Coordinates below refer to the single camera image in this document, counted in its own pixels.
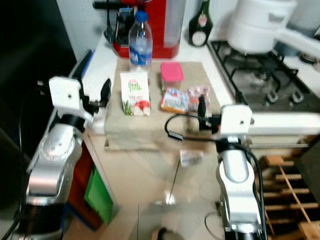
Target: red appliance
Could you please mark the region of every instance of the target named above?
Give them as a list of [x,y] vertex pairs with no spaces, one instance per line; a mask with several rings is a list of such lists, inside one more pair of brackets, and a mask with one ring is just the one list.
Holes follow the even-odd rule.
[[[179,51],[186,0],[121,0],[148,13],[152,30],[152,58],[172,59]],[[129,46],[113,43],[120,57],[129,58]]]

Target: plastic bottle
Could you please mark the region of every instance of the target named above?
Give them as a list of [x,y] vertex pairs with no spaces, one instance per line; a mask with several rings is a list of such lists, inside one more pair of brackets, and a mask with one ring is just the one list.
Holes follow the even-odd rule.
[[129,31],[129,56],[131,71],[151,70],[153,39],[151,28],[148,24],[148,14],[137,11],[135,23]]

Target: food package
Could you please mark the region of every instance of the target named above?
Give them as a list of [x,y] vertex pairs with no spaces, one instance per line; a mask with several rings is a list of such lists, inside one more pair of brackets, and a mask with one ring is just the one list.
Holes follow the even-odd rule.
[[199,97],[203,95],[205,100],[205,108],[208,111],[210,107],[210,87],[194,86],[188,89],[189,107],[188,111],[196,113],[199,106]]
[[161,109],[166,112],[184,114],[188,112],[189,96],[174,88],[166,88],[161,101]]
[[125,115],[150,116],[148,74],[121,72],[121,98]]

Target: wine bottle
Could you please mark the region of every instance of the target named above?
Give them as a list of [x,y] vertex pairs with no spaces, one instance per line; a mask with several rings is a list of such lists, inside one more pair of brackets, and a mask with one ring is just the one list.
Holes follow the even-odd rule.
[[200,10],[189,22],[188,42],[192,46],[201,47],[206,44],[213,23],[209,15],[210,0],[203,0]]

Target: wall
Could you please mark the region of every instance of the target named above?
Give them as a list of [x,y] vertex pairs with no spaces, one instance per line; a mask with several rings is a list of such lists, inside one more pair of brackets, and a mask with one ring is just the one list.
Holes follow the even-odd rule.
[[[198,11],[201,0],[186,0],[183,28],[188,27],[190,19]],[[210,16],[214,23],[211,38],[223,37],[228,27],[228,20],[237,0],[211,0]],[[87,49],[94,49],[102,31],[107,25],[107,12],[95,10],[92,0],[57,0],[61,16],[68,33],[72,49],[80,60]],[[115,24],[116,13],[110,14],[111,24]]]

